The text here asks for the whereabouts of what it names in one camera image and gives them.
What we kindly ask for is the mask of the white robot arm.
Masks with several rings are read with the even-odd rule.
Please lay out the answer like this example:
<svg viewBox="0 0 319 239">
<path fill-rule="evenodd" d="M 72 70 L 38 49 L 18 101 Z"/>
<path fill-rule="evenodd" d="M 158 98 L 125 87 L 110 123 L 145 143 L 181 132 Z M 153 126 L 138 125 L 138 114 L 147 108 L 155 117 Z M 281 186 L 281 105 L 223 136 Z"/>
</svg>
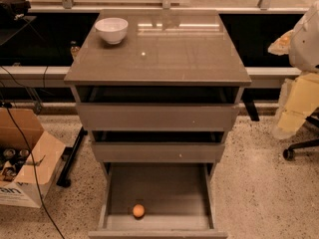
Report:
<svg viewBox="0 0 319 239">
<path fill-rule="evenodd" d="M 294 80 L 284 80 L 272 128 L 275 138 L 286 139 L 319 108 L 319 1 L 268 52 L 287 55 L 290 65 L 300 71 Z"/>
</svg>

